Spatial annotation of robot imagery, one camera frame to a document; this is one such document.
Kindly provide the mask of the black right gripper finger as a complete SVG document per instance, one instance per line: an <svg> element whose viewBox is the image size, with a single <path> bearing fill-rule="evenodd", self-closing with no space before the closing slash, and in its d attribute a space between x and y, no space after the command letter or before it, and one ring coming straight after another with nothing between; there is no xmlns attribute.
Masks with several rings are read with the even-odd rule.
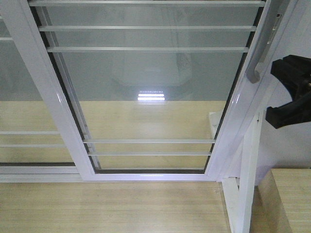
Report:
<svg viewBox="0 0 311 233"><path fill-rule="evenodd" d="M288 55L272 62L271 74L288 90L292 100L311 90L311 59L296 55Z"/></svg>
<svg viewBox="0 0 311 233"><path fill-rule="evenodd" d="M275 129L311 121L311 97L301 98L280 107L268 107L265 120Z"/></svg>

